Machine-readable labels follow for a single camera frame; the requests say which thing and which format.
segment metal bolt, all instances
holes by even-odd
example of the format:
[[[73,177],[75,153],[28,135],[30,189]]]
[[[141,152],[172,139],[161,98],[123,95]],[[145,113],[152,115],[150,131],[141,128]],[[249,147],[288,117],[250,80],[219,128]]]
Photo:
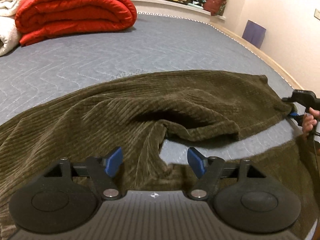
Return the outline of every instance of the metal bolt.
[[[207,193],[202,190],[202,189],[195,189],[191,191],[191,196],[196,197],[196,198],[203,198],[207,195]]]
[[[108,188],[106,189],[103,194],[106,196],[106,197],[116,197],[119,195],[119,191],[117,191],[116,189],[114,188]]]

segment white ledge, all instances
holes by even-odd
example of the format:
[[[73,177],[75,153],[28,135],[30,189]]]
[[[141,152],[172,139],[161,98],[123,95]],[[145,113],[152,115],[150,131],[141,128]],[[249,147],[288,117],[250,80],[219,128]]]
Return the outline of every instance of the white ledge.
[[[188,18],[205,23],[225,21],[224,16],[211,16],[210,12],[190,5],[170,2],[166,0],[131,0],[138,12],[165,14]]]

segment folded red blanket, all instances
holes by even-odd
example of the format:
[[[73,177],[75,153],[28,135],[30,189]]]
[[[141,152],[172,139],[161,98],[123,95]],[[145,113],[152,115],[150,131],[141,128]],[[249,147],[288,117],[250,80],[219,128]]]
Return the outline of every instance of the folded red blanket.
[[[15,22],[27,46],[65,34],[120,31],[136,19],[130,0],[26,0]]]

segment beige wall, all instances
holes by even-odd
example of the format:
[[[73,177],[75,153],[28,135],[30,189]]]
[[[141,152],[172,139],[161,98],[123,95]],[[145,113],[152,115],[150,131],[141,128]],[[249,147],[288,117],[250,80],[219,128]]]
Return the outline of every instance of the beige wall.
[[[320,0],[229,0],[224,27],[242,36],[247,20],[267,29],[261,50],[320,97]]]

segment wall outlet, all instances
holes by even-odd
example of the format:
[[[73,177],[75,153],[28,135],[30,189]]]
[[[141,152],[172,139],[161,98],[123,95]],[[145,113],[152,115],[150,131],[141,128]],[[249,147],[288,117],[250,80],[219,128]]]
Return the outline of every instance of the wall outlet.
[[[315,11],[315,17],[320,20],[320,11],[318,9]]]

